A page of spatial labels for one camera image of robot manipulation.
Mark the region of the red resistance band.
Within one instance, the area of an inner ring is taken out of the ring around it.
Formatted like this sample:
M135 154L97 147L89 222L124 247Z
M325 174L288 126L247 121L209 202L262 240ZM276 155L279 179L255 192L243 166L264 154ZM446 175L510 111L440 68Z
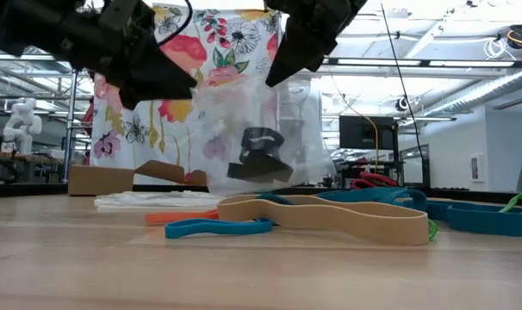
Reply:
M374 184L378 187L398 187L399 184L392 178L386 177L384 175L369 173L369 172L361 172L360 177L362 180Z

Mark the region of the silver ventilation duct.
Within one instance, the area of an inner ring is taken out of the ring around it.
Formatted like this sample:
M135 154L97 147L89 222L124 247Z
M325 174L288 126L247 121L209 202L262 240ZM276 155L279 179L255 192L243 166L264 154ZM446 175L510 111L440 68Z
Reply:
M495 80L485 80L432 105L431 109L425 110L425 116L433 117L443 113L455 114L520 89L522 89L522 71Z

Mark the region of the stack of clear bags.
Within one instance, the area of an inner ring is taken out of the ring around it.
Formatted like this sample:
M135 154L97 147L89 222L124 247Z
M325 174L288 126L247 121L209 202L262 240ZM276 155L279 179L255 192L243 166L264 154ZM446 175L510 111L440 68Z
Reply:
M132 192L99 195L94 206L99 212L150 212L171 209L215 208L221 196L197 191Z

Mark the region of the thin blue rubber band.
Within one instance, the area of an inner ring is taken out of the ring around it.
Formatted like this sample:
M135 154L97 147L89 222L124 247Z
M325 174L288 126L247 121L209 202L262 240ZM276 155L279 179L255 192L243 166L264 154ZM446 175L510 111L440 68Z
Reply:
M235 222L226 220L191 219L180 220L165 225L167 239L179 239L198 233L213 233L221 235L251 235L268 233L273 229L273 222L269 219L255 219L253 221Z

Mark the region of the red hanging cloth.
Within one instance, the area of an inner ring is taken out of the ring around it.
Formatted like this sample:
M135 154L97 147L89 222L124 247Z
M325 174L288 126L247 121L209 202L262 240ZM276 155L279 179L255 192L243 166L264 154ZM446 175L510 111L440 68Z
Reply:
M93 122L94 114L95 114L94 101L95 101L95 95L92 95L91 98L89 99L90 105L89 105L88 109L86 110L84 118L83 118L83 122L85 124L89 125L89 127L85 128L84 131L88 134L88 136L90 138L92 138L92 122ZM85 165L90 165L90 155L91 155L92 150L93 150L93 142L90 142L89 148L85 152L85 162L84 162Z

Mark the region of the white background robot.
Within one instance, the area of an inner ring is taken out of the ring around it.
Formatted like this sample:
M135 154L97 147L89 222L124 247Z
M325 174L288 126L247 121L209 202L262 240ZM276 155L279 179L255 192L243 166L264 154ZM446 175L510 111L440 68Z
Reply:
M3 128L2 152L32 153L33 136L42 130L41 118L34 113L36 100L19 98L11 106L10 118Z

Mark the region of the large blue rubber band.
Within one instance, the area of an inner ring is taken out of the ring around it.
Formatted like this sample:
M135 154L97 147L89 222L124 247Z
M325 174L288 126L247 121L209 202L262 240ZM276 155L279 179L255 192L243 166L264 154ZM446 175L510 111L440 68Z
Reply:
M502 207L462 201L429 201L431 220L445 222L451 229L479 234L522 237L522 208L502 212Z

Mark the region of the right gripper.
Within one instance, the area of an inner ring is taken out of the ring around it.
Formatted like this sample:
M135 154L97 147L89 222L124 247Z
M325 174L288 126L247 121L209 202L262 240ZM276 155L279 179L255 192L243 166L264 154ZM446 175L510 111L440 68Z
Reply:
M367 0L264 0L287 14L283 39L265 83L274 87L297 72L317 71Z

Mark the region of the open cardboard box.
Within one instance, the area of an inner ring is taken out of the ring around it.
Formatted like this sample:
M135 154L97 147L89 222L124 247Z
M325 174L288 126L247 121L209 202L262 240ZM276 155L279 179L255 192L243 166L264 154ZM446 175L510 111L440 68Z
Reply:
M207 174L203 170L185 173L181 166L156 160L149 160L135 169L72 165L69 171L68 195L95 196L132 191L136 175L185 186L207 185Z

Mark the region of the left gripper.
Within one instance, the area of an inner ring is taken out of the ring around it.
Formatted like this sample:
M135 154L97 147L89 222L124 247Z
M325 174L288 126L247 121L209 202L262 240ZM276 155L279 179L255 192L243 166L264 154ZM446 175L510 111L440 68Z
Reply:
M196 80L161 51L152 36L153 10L142 0L104 0L100 10L76 9L59 30L64 57L114 82L124 108L192 98Z

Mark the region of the black monitor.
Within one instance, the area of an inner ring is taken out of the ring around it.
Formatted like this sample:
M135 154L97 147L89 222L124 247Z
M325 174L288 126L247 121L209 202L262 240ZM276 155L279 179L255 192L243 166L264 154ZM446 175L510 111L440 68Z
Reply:
M339 147L345 149L393 150L395 120L392 117L341 115Z

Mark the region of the wide black rubber band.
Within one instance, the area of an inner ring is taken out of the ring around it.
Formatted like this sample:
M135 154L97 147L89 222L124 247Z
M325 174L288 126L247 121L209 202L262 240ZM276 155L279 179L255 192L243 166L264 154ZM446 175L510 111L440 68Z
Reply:
M250 152L240 164L228 165L227 177L255 183L286 183L293 171L290 165L267 153Z

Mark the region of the background workbench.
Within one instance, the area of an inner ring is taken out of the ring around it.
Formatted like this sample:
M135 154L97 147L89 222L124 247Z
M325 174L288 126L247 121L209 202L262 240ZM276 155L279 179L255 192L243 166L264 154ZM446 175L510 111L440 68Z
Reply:
M47 153L0 152L0 183L62 183L63 175L63 163Z

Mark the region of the ceiling light strip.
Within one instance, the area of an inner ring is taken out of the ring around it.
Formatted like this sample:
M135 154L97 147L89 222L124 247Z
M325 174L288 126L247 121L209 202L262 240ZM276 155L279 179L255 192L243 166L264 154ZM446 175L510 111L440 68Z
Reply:
M522 69L522 60L436 60L436 59L340 59L326 58L323 65L370 66L370 67L447 67L483 69Z

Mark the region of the black round ceiling device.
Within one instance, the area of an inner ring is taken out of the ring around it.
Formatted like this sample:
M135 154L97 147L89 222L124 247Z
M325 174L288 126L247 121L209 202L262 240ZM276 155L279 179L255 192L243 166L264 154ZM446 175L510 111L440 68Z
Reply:
M516 50L522 50L522 24L512 25L506 33L507 44Z

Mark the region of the floral print curtain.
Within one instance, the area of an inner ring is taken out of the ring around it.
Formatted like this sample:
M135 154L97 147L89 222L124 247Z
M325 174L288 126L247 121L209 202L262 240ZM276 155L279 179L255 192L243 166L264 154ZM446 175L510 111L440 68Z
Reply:
M215 87L267 72L277 52L281 16L272 10L196 9L156 4L162 52L196 79ZM129 110L119 90L95 79L91 163L133 169L149 160L199 170L202 148L193 136L203 118L190 100L145 101Z

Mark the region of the orange rubber band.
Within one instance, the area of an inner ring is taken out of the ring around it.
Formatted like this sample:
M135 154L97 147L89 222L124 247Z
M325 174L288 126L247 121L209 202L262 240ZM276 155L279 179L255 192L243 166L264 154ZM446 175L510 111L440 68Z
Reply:
M154 213L146 214L145 222L149 226L153 225L164 225L173 223L181 220L192 220L192 219L210 219L218 220L219 213L216 209L201 211L201 212L165 212L165 213Z

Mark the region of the clear zip bag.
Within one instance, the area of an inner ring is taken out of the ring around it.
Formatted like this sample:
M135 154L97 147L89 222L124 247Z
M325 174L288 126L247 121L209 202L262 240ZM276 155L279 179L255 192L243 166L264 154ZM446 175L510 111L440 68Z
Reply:
M321 133L321 95L308 78L289 78L270 87L263 76L246 77L198 90L202 111L193 132L202 148L199 164L210 192L257 193L304 183L315 184L335 172ZM268 127L284 137L280 160L294 171L285 183L255 183L227 177L230 163L240 164L241 140L248 127Z

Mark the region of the black background desk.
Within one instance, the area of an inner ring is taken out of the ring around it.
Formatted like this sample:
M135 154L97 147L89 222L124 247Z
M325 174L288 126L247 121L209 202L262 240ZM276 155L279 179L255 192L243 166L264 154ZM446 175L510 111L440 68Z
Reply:
M340 187L350 188L362 172L382 175L389 181L377 181L378 185L397 183L399 186L429 187L431 185L429 147L423 145L398 150L361 152L337 150L332 159L338 173Z

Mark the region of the white wall box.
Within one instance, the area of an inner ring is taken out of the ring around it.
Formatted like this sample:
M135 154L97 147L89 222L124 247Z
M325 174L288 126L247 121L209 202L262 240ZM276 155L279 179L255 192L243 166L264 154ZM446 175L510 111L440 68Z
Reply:
M475 154L470 159L471 180L474 183L486 182L486 159L484 154Z

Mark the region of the large tan rubber band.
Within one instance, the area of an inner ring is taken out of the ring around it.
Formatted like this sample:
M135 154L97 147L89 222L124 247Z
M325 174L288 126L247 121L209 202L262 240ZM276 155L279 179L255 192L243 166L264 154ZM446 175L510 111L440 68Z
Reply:
M217 203L219 218L272 220L285 228L325 229L385 245L425 245L428 215L386 202L338 202L315 195L237 195Z

